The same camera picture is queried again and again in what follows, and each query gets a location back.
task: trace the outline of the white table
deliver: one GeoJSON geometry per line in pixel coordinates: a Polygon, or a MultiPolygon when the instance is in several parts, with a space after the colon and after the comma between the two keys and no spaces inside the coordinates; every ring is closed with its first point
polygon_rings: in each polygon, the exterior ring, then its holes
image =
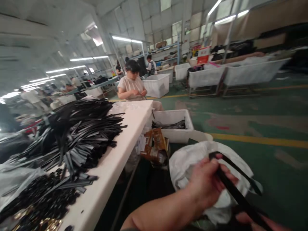
{"type": "Polygon", "coordinates": [[[74,231],[94,230],[152,112],[152,100],[124,103],[135,105],[134,109],[126,109],[126,114],[123,115],[122,124],[127,124],[128,127],[123,128],[122,133],[115,137],[114,140],[118,142],[117,146],[115,148],[109,147],[106,154],[100,159],[98,166],[87,172],[89,175],[99,176],[99,179],[94,181],[92,185],[86,186],[86,192],[77,198],[74,205],[69,206],[69,212],[64,217],[59,230],[64,230],[69,225],[74,226],[74,231]]]}

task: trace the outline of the black leather strap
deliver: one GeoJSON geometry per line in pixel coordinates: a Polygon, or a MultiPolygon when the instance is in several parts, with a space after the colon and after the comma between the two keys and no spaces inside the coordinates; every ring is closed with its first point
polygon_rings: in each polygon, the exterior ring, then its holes
{"type": "MultiPolygon", "coordinates": [[[[222,159],[226,161],[228,164],[230,164],[235,170],[237,170],[241,175],[243,175],[250,183],[253,182],[238,166],[236,166],[228,157],[226,157],[224,154],[216,151],[209,154],[209,159],[216,158],[216,154],[221,154],[222,159]]],[[[261,218],[261,216],[256,212],[256,210],[248,203],[248,201],[245,199],[245,197],[241,194],[241,192],[234,186],[234,184],[229,180],[229,178],[225,175],[225,173],[222,171],[222,169],[219,167],[216,175],[219,177],[219,179],[222,181],[222,183],[225,185],[226,189],[229,191],[229,193],[233,196],[233,198],[236,200],[238,205],[242,207],[242,209],[248,214],[248,216],[259,226],[264,228],[266,231],[273,231],[268,224],[261,218]]],[[[261,194],[258,187],[251,183],[254,190],[261,194]]]]}

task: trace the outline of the white t-shirt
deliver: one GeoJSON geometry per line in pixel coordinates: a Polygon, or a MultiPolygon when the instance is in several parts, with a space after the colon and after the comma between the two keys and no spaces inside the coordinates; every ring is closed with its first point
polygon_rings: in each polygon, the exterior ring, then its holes
{"type": "Polygon", "coordinates": [[[30,103],[37,103],[39,101],[41,101],[38,98],[38,93],[34,90],[30,91],[30,92],[24,92],[21,94],[21,98],[24,100],[28,100],[30,103]]]}
{"type": "Polygon", "coordinates": [[[82,85],[81,82],[79,81],[79,79],[77,79],[77,78],[73,78],[72,83],[73,83],[73,86],[75,86],[75,87],[82,85]]]}
{"type": "MultiPolygon", "coordinates": [[[[145,88],[142,80],[138,76],[136,80],[130,80],[127,78],[127,76],[124,76],[121,78],[118,88],[122,88],[124,92],[130,91],[130,90],[137,90],[139,93],[141,93],[145,88]]],[[[130,95],[127,99],[127,101],[140,101],[144,100],[144,97],[142,96],[135,96],[135,95],[130,95]]]]}

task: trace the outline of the hand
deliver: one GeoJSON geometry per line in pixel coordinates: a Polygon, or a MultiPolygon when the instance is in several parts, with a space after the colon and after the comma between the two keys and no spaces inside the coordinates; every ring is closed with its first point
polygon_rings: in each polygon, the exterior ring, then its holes
{"type": "MultiPolygon", "coordinates": [[[[217,154],[216,157],[222,158],[222,155],[217,154]]],[[[219,166],[234,184],[238,182],[238,179],[230,173],[230,170],[225,165],[219,164],[216,159],[209,161],[208,158],[204,158],[196,164],[187,187],[194,197],[194,201],[201,206],[201,211],[212,207],[225,189],[224,184],[215,175],[219,166]]]]}
{"type": "MultiPolygon", "coordinates": [[[[282,227],[281,225],[278,225],[274,221],[262,216],[263,220],[269,225],[269,227],[273,231],[291,231],[288,228],[282,227]]],[[[264,231],[264,229],[260,226],[258,226],[256,223],[254,223],[251,218],[247,215],[247,213],[242,212],[236,215],[236,219],[243,223],[243,224],[251,224],[251,228],[253,231],[264,231]]]]}
{"type": "Polygon", "coordinates": [[[140,95],[141,96],[146,96],[147,95],[147,90],[143,90],[140,95]]]}
{"type": "Polygon", "coordinates": [[[140,95],[139,91],[137,90],[131,90],[132,95],[140,95]]]}

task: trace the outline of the woman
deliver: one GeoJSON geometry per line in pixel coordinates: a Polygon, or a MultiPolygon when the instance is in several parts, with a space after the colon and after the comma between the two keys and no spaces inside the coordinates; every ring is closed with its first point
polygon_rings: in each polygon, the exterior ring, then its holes
{"type": "MultiPolygon", "coordinates": [[[[146,100],[147,90],[139,77],[140,67],[135,60],[126,63],[127,75],[121,78],[118,85],[118,96],[127,101],[146,100]]],[[[155,111],[163,111],[161,102],[153,101],[155,111]]]]}
{"type": "Polygon", "coordinates": [[[123,71],[121,70],[119,60],[116,60],[116,75],[121,79],[124,76],[123,71]]]}

